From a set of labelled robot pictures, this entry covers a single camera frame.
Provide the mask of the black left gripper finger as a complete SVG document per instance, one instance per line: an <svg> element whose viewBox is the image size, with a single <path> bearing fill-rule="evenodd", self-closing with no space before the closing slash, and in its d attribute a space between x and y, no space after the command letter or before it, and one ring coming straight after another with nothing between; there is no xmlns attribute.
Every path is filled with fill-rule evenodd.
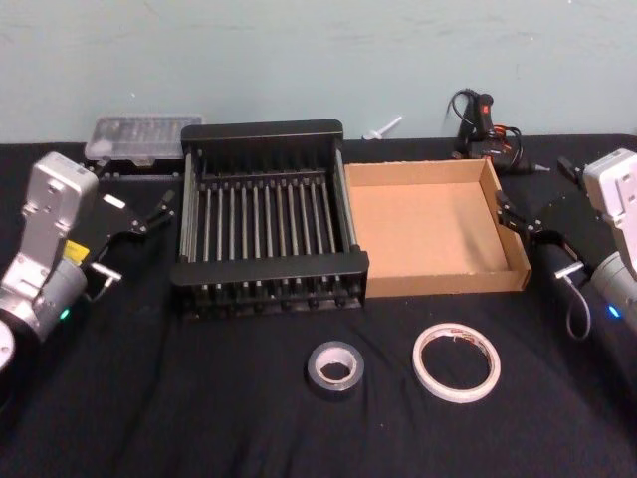
<svg viewBox="0 0 637 478"><path fill-rule="evenodd" d="M170 209L170 203L174 198L174 191L167 190L156 206L151 210L151 212L146 216L147 222L157 222L162 220L164 217L171 216L173 212Z"/></svg>
<svg viewBox="0 0 637 478"><path fill-rule="evenodd" d="M133 235L150 235L166 226L174 217L174 211L162 209L141 219L131 222L129 232Z"/></svg>

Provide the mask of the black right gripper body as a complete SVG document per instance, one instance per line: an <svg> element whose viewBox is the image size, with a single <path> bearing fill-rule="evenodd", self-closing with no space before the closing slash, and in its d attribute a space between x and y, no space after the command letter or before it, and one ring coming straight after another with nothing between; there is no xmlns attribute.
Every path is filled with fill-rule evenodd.
<svg viewBox="0 0 637 478"><path fill-rule="evenodd" d="M531 246L553 245L564 250L574 262L583 264L583 273L592 278L597 267L613 254L610 226L580 192L553 199L536 215Z"/></svg>

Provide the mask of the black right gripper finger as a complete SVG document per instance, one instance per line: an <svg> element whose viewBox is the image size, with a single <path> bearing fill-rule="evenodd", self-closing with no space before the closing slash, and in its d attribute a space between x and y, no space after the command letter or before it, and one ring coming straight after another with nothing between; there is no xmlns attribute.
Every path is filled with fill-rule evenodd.
<svg viewBox="0 0 637 478"><path fill-rule="evenodd" d="M525 217L519 212L503 190L495 193L497 217L500 224L525 224Z"/></svg>
<svg viewBox="0 0 637 478"><path fill-rule="evenodd" d="M539 225L532 224L511 210L499 211L499 224L518 234L523 242L533 242L541 233Z"/></svg>

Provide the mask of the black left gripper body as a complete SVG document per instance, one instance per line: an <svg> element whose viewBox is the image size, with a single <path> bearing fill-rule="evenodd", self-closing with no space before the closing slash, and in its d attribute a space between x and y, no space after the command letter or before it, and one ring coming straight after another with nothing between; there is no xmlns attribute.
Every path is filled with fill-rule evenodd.
<svg viewBox="0 0 637 478"><path fill-rule="evenodd" d="M130 207L119 208L99 197L91 213L79 224L79 244L89 252L82 265L97 262L106 252L123 244L141 244L146 233L141 230L147 223Z"/></svg>

